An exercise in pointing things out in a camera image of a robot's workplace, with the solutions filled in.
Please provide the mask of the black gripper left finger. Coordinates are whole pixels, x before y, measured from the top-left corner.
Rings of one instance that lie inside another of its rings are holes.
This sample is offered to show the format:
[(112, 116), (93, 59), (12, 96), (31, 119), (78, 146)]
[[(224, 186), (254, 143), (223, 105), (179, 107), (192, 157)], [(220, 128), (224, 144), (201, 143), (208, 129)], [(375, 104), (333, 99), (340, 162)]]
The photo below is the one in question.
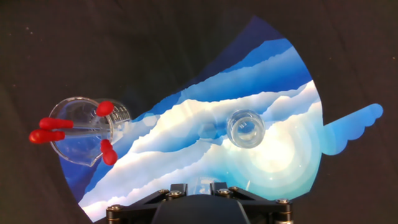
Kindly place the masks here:
[(169, 189), (157, 190), (131, 205), (111, 205), (106, 209), (106, 223), (124, 224), (152, 219), (164, 202), (187, 195), (188, 184), (172, 184)]

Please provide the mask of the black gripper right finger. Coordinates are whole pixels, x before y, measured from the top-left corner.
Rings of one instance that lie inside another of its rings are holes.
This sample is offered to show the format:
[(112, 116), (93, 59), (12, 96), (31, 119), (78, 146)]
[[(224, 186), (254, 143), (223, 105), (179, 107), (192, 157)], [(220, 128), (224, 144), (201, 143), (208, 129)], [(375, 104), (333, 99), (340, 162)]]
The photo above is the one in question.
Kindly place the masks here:
[(268, 200), (226, 182), (212, 182), (210, 193), (238, 202), (250, 223), (293, 224), (292, 202), (286, 198)]

